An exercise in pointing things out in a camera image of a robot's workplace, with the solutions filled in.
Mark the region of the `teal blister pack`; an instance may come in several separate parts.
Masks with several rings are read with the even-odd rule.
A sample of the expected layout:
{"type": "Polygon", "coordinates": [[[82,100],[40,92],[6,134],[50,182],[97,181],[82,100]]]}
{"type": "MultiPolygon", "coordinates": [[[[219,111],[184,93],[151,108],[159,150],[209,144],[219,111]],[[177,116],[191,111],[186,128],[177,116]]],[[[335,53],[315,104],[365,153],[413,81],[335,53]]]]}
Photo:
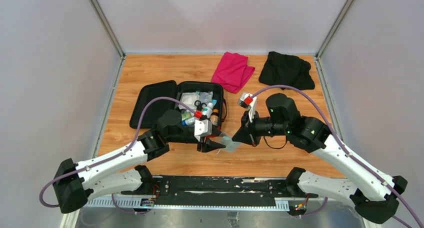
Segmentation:
{"type": "Polygon", "coordinates": [[[233,141],[232,138],[225,132],[221,133],[218,137],[219,144],[225,146],[221,150],[226,152],[235,152],[241,145],[241,142],[233,141]]]}

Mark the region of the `blue labelled bandage roll bag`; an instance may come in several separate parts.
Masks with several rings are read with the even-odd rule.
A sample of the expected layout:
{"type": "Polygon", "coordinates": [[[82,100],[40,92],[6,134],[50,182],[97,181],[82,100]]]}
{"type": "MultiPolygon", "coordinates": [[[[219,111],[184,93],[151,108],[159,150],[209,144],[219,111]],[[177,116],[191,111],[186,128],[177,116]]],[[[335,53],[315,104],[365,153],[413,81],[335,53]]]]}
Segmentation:
{"type": "Polygon", "coordinates": [[[196,122],[196,118],[195,117],[191,117],[188,119],[183,120],[181,123],[183,126],[194,126],[196,122]]]}

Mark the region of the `red black medicine kit case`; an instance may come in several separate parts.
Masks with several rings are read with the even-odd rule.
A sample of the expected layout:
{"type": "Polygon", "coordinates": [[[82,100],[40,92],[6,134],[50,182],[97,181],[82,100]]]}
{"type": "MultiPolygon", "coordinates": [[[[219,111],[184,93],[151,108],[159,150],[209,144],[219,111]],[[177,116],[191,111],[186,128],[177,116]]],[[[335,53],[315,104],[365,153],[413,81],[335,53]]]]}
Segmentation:
{"type": "MultiPolygon", "coordinates": [[[[180,101],[182,93],[200,93],[213,92],[214,104],[213,109],[219,110],[219,126],[220,128],[227,118],[227,104],[224,98],[224,88],[217,83],[203,81],[183,81],[177,83],[174,80],[153,83],[144,86],[137,97],[129,126],[136,129],[140,125],[141,129],[149,129],[156,124],[156,121],[168,110],[176,110],[182,112],[188,109],[174,101],[161,99],[152,103],[148,108],[146,105],[155,98],[169,97],[180,101]]],[[[190,132],[193,131],[193,126],[185,126],[190,132]]]]}

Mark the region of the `clear bag of swabs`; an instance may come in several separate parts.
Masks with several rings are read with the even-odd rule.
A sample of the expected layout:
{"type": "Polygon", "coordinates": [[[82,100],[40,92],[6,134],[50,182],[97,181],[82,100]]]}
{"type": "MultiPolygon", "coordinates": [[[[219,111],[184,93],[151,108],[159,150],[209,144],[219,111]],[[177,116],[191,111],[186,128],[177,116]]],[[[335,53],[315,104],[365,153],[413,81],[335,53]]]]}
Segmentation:
{"type": "Polygon", "coordinates": [[[213,100],[213,92],[209,91],[209,92],[200,92],[199,93],[199,101],[201,103],[210,103],[213,100]]]}

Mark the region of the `white gauze packet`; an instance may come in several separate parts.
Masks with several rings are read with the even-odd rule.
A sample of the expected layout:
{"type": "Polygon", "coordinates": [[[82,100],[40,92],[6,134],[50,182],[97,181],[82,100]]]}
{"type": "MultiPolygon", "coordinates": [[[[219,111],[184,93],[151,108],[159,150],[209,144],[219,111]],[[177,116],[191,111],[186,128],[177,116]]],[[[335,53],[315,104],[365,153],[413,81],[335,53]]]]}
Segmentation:
{"type": "Polygon", "coordinates": [[[199,100],[199,98],[200,95],[196,92],[183,92],[180,97],[180,102],[192,110],[196,110],[197,106],[195,105],[195,101],[199,100]]]}

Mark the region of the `small green medicine box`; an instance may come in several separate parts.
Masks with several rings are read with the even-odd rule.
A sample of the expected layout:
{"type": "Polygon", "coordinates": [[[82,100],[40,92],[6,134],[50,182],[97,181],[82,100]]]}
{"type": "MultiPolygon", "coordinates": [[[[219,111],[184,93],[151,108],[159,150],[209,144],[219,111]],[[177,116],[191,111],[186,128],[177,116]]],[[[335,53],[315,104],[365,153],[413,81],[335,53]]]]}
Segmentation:
{"type": "Polygon", "coordinates": [[[184,120],[192,118],[193,115],[194,114],[191,111],[186,110],[186,111],[181,113],[181,119],[184,121],[184,120]]]}

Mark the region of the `black handled scissors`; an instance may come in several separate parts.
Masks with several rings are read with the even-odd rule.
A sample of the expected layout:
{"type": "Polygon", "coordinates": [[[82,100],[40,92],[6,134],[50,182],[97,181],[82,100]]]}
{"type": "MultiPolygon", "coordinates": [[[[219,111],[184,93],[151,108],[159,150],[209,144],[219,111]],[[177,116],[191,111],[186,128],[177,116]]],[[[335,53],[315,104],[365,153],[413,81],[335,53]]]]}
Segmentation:
{"type": "Polygon", "coordinates": [[[200,100],[196,100],[194,102],[194,106],[195,106],[196,110],[200,111],[200,112],[202,112],[203,109],[207,107],[207,105],[208,105],[207,103],[201,102],[200,100]]]}

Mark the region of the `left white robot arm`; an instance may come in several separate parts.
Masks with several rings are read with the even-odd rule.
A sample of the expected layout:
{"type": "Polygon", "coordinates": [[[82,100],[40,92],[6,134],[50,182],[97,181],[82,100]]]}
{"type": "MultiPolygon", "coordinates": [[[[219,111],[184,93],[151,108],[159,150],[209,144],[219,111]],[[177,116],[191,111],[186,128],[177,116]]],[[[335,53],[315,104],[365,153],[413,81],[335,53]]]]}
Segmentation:
{"type": "Polygon", "coordinates": [[[187,127],[178,111],[168,110],[135,143],[97,158],[79,162],[71,158],[63,160],[52,184],[61,213],[72,213],[93,199],[122,191],[149,194],[153,178],[144,164],[169,152],[169,143],[174,142],[177,129],[182,130],[183,141],[193,138],[198,143],[199,152],[224,147],[210,139],[222,134],[210,120],[196,120],[194,126],[187,127]]]}

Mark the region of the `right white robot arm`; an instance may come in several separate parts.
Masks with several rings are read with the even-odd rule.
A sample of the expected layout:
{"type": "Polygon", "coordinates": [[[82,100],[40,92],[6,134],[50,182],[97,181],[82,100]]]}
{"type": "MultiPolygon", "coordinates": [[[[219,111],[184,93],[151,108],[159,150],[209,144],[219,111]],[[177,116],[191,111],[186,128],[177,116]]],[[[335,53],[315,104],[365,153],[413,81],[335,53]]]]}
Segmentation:
{"type": "Polygon", "coordinates": [[[303,194],[324,196],[354,208],[364,219],[383,224],[393,218],[399,195],[408,184],[402,176],[390,176],[371,166],[348,148],[320,119],[302,116],[293,99],[276,93],[266,99],[268,117],[256,111],[257,99],[241,95],[238,104],[245,108],[234,142],[257,146],[265,137],[284,136],[294,147],[327,161],[346,176],[337,181],[294,167],[285,181],[292,197],[303,194]]]}

